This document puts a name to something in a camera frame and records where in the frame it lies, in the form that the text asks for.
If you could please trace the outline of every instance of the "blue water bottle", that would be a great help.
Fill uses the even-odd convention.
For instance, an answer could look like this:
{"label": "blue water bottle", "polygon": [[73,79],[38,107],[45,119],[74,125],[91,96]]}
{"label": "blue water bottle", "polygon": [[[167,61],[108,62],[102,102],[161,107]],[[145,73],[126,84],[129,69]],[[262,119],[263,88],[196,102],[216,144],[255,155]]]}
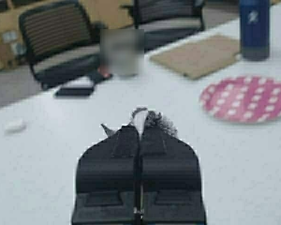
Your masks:
{"label": "blue water bottle", "polygon": [[270,0],[240,0],[241,53],[264,60],[270,53]]}

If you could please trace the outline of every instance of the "white table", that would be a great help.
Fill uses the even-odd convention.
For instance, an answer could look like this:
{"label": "white table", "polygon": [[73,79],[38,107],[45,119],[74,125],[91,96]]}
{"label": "white table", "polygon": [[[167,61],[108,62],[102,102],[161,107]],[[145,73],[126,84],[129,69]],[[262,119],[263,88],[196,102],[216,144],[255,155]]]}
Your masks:
{"label": "white table", "polygon": [[[237,38],[238,27],[232,21],[165,49],[218,32]],[[267,61],[241,61],[190,81],[150,62],[151,54],[141,75],[103,83],[89,99],[57,100],[46,92],[0,110],[0,225],[69,224],[78,158],[105,138],[100,123],[120,127],[137,105],[165,113],[195,148],[210,225],[281,225],[281,119],[229,124],[198,104],[204,87],[227,76],[249,73],[281,81],[281,4],[272,9]],[[17,118],[27,121],[27,129],[5,134],[5,124]]]}

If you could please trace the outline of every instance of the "black phone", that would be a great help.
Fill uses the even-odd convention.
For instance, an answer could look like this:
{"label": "black phone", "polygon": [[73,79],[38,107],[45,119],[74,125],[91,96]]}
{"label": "black phone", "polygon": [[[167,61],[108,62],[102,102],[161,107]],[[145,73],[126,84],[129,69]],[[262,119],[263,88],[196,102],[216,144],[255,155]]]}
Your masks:
{"label": "black phone", "polygon": [[74,97],[83,98],[90,96],[94,91],[94,87],[61,87],[55,97]]}

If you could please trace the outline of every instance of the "pink plate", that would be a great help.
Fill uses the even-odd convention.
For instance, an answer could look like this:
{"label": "pink plate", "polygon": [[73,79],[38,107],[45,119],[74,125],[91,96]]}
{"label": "pink plate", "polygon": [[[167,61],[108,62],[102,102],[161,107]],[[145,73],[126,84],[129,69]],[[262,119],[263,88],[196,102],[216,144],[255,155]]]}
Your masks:
{"label": "pink plate", "polygon": [[241,76],[209,85],[200,103],[219,119],[259,123],[281,116],[281,83],[271,78]]}

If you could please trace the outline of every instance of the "mesh chair back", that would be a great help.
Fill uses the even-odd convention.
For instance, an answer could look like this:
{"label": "mesh chair back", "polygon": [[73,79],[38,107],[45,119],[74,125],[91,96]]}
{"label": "mesh chair back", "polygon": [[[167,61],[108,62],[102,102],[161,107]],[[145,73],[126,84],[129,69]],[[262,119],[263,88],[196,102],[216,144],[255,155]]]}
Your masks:
{"label": "mesh chair back", "polygon": [[92,42],[89,18],[75,0],[26,11],[20,16],[19,24],[31,65]]}
{"label": "mesh chair back", "polygon": [[137,23],[175,17],[195,17],[195,0],[135,0]]}

